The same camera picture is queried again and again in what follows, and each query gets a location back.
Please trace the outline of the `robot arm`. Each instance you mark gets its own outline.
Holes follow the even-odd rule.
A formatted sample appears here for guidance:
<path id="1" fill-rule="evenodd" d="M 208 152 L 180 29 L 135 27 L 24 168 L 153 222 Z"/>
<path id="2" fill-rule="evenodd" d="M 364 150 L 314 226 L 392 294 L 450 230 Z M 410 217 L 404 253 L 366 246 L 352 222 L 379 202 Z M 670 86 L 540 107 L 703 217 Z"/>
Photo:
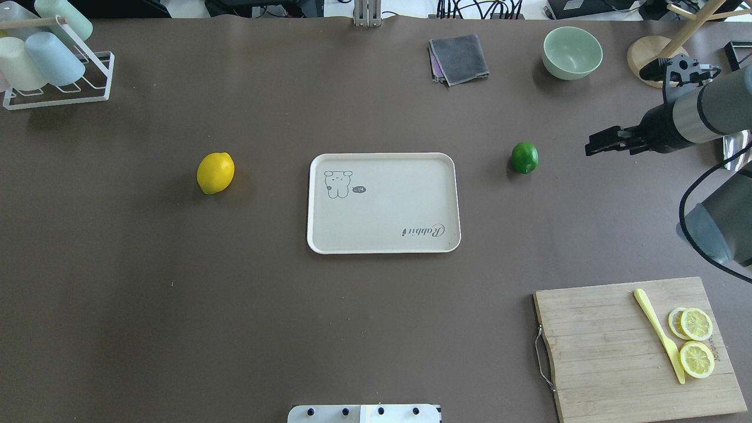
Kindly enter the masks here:
<path id="1" fill-rule="evenodd" d="M 663 81 L 663 103 L 636 126 L 612 126 L 590 136 L 588 156 L 610 150 L 670 153 L 750 130 L 750 67 L 720 76 L 720 69 L 687 55 L 656 59 L 640 72 Z M 726 270 L 733 261 L 750 268 L 750 163 L 687 212 L 693 190 L 725 165 L 750 151 L 741 148 L 708 171 L 680 199 L 677 230 L 707 262 Z"/>

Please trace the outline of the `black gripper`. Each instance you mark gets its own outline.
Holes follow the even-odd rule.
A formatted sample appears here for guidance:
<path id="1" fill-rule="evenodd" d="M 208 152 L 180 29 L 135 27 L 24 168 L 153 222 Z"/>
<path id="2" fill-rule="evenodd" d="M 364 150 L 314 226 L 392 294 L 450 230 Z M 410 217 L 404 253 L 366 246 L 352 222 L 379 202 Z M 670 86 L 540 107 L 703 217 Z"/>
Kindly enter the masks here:
<path id="1" fill-rule="evenodd" d="M 651 108 L 639 124 L 625 131 L 629 132 L 627 141 L 621 135 L 623 128 L 620 126 L 612 126 L 592 134 L 589 143 L 585 145 L 585 155 L 624 150 L 628 150 L 631 155 L 642 152 L 671 153 L 685 148 L 685 138 L 675 126 L 671 105 Z"/>

